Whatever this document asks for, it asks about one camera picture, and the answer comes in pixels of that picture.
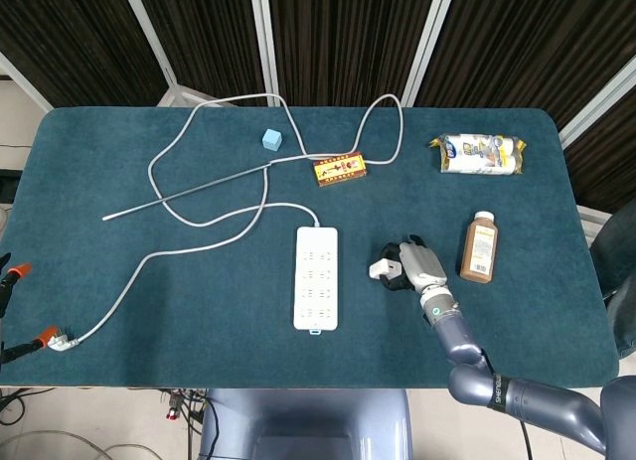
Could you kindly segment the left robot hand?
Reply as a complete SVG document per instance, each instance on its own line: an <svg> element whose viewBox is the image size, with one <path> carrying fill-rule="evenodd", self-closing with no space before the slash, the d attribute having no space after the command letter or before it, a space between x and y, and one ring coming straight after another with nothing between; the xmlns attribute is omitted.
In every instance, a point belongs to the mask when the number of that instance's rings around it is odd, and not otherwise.
<svg viewBox="0 0 636 460"><path fill-rule="evenodd" d="M14 362L26 355L33 354L49 346L49 342L59 333L56 326L51 326L33 340L13 347L6 347L4 340L4 318L9 306L14 286L32 269L30 263L10 267L1 279L1 366Z"/></svg>

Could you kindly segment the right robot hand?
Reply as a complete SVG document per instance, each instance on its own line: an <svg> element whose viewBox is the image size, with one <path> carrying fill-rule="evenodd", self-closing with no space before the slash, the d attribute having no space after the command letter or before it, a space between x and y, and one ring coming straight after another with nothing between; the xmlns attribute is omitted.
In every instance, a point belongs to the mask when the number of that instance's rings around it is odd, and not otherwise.
<svg viewBox="0 0 636 460"><path fill-rule="evenodd" d="M412 290L421 294L431 286L444 286L446 273L423 239L411 234L401 242L389 242L382 251L377 278L389 291Z"/></svg>

